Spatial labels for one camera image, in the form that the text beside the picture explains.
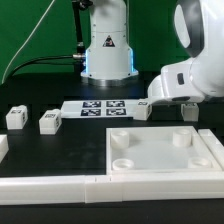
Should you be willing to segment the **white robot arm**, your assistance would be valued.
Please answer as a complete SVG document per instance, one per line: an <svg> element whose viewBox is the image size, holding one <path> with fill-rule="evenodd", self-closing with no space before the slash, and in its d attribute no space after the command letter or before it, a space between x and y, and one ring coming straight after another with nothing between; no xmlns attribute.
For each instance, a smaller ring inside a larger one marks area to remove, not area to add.
<svg viewBox="0 0 224 224"><path fill-rule="evenodd" d="M83 0L81 6L90 9L91 22L82 80L115 86L135 78L124 0ZM164 66L149 85L147 100L199 103L224 97L224 0L178 0L174 27L189 58Z"/></svg>

